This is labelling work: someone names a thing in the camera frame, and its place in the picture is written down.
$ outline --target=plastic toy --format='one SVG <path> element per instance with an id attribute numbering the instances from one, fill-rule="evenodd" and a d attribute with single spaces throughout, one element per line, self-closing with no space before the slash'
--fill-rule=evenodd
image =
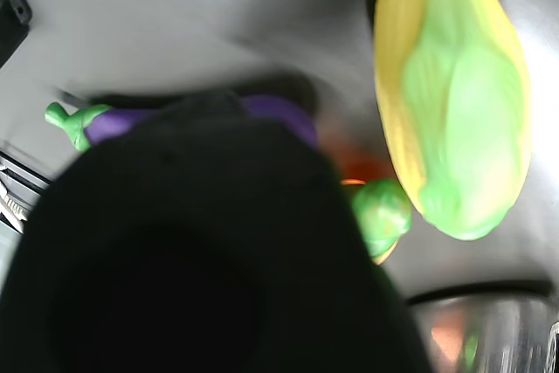
<path id="1" fill-rule="evenodd" d="M 376 95 L 397 176 L 425 220 L 487 235 L 531 156 L 528 69 L 498 0 L 376 0 Z"/>
<path id="2" fill-rule="evenodd" d="M 313 147 L 318 146 L 312 120 L 292 102 L 271 95 L 254 95 L 241 99 L 241 102 L 250 114 L 281 121 L 302 140 Z M 77 150 L 85 151 L 92 144 L 125 134 L 156 111 L 156 109 L 119 109 L 108 105 L 96 105 L 69 115 L 58 102 L 53 102 L 45 111 L 45 119 L 52 125 L 62 128 Z"/>
<path id="3" fill-rule="evenodd" d="M 411 202 L 395 180 L 342 181 L 370 257 L 382 264 L 411 228 Z"/>

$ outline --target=toy vegetable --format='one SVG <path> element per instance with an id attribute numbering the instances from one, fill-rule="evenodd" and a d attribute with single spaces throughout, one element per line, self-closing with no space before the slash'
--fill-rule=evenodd
<path id="1" fill-rule="evenodd" d="M 488 234 L 531 156 L 530 81 L 498 0 L 376 0 L 376 94 L 398 178 L 425 220 Z"/>

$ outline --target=metal container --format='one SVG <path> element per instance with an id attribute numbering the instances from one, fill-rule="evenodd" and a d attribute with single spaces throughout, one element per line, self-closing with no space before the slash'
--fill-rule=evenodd
<path id="1" fill-rule="evenodd" d="M 556 307 L 535 294 L 473 294 L 411 307 L 437 373 L 555 373 Z"/>

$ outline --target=black object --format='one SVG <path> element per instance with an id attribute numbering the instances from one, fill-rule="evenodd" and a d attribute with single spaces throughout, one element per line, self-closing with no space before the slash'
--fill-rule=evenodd
<path id="1" fill-rule="evenodd" d="M 0 0 L 0 67 L 27 37 L 31 16 L 26 0 Z"/>
<path id="2" fill-rule="evenodd" d="M 89 101 L 74 97 L 71 93 L 62 93 L 62 100 L 74 107 L 88 107 L 104 104 L 115 108 L 162 108 L 172 103 L 180 102 L 184 96 L 192 94 L 207 94 L 218 91 L 231 91 L 241 98 L 266 94 L 279 96 L 297 104 L 308 115 L 315 116 L 318 111 L 318 93 L 312 81 L 304 74 L 297 72 L 283 72 L 262 75 L 244 80 L 237 80 L 229 86 L 207 86 L 195 92 L 177 93 L 94 93 L 89 95 Z"/>
<path id="3" fill-rule="evenodd" d="M 2 371 L 431 371 L 328 160 L 190 95 L 39 199 L 0 299 Z"/>

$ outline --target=gray surface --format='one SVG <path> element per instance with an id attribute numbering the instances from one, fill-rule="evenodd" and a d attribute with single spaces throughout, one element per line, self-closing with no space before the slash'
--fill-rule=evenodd
<path id="1" fill-rule="evenodd" d="M 406 295 L 499 278 L 559 280 L 555 51 L 559 0 L 503 0 L 533 79 L 535 156 L 505 222 L 460 243 L 416 219 L 386 264 Z M 29 38 L 0 70 L 0 147 L 46 176 L 74 157 L 43 122 L 55 87 L 87 96 L 216 85 L 280 66 L 320 79 L 322 134 L 386 153 L 363 0 L 29 0 Z"/>
<path id="2" fill-rule="evenodd" d="M 0 223 L 0 292 L 10 268 L 11 258 L 19 244 L 19 239 L 21 239 L 19 233 L 6 224 Z"/>
<path id="3" fill-rule="evenodd" d="M 437 373 L 555 372 L 557 308 L 532 294 L 478 294 L 412 307 Z"/>

